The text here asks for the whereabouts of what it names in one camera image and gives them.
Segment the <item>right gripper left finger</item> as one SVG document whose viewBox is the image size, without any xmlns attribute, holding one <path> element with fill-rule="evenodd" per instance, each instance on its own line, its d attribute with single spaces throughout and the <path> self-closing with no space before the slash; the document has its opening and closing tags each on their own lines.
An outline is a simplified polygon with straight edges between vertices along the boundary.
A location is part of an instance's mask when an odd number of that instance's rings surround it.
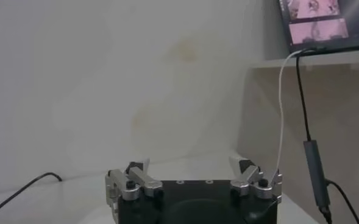
<svg viewBox="0 0 359 224">
<path fill-rule="evenodd" d="M 163 182 L 148 175 L 150 159 L 131 161 L 124 171 L 109 170 L 105 176 L 106 202 L 114 205 L 120 198 L 135 201 L 141 194 L 150 198 L 163 195 Z"/>
</svg>

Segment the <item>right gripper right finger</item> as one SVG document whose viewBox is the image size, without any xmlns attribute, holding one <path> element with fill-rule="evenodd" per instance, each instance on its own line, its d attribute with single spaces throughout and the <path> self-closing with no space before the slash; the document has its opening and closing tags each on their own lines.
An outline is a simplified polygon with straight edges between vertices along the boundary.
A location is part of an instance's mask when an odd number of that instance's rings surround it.
<svg viewBox="0 0 359 224">
<path fill-rule="evenodd" d="M 240 156 L 230 156 L 229 164 L 235 175 L 230 181 L 230 188 L 240 197 L 254 195 L 262 200 L 276 199 L 282 202 L 282 174 L 277 169 L 271 179 L 265 178 L 264 171 L 250 159 Z"/>
</svg>

